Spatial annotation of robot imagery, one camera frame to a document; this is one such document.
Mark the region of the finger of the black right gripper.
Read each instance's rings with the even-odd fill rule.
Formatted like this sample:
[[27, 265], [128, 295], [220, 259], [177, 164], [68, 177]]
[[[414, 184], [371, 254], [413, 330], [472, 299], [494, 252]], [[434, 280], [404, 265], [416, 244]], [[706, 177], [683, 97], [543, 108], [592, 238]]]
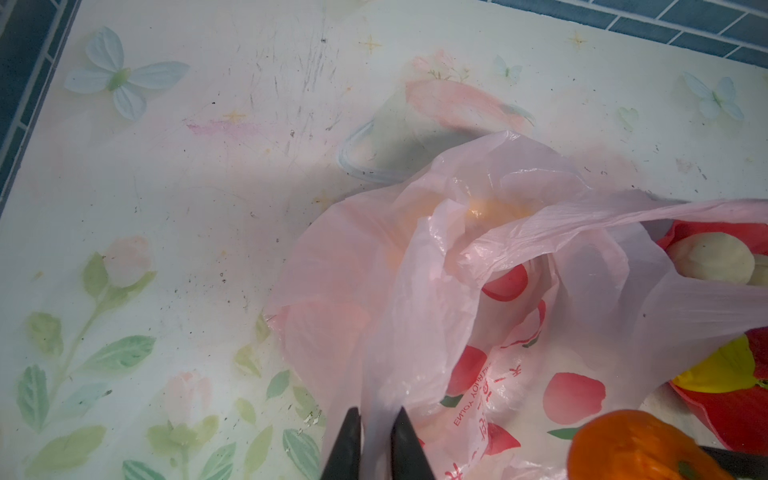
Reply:
[[768, 458], [762, 455], [701, 446], [718, 465], [737, 479], [768, 479]]

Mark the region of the orange fake tangerine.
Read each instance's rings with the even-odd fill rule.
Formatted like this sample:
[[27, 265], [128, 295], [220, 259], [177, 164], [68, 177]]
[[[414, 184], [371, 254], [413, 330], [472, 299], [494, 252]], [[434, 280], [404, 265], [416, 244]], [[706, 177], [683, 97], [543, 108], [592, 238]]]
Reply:
[[566, 469], [570, 480], [733, 477], [691, 437], [640, 410], [610, 412], [581, 427]]

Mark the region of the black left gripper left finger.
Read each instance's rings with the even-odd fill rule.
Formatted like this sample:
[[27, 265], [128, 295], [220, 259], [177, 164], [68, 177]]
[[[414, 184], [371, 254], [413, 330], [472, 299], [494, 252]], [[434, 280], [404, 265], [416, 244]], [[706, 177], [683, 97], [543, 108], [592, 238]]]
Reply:
[[358, 480], [362, 445], [362, 423], [358, 407], [350, 408], [323, 469], [321, 480]]

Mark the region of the yellow fake lemon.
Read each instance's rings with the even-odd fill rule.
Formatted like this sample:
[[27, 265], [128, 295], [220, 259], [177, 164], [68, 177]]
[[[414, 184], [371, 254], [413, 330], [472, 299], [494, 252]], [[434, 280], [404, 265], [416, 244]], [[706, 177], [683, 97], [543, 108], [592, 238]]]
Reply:
[[755, 376], [756, 362], [749, 339], [742, 334], [720, 347], [707, 359], [672, 380], [684, 390], [708, 394], [723, 394], [766, 388], [766, 382]]

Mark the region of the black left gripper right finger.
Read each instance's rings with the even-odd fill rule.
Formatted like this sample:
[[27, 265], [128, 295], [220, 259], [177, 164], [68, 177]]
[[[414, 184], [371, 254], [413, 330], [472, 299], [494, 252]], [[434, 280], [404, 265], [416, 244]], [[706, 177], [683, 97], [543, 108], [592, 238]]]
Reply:
[[398, 412], [390, 433], [392, 480], [435, 480], [435, 475], [405, 408]]

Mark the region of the pink plastic bag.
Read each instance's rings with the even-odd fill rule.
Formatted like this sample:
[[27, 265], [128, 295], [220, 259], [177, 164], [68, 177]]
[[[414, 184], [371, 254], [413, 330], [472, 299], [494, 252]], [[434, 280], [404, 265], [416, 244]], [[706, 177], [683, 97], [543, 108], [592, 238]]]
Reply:
[[767, 323], [764, 287], [678, 273], [646, 229], [668, 221], [765, 226], [767, 204], [599, 192], [492, 134], [330, 207], [264, 314], [328, 434], [359, 410], [363, 478], [390, 474], [400, 411], [439, 478], [558, 478], [557, 428], [637, 407]]

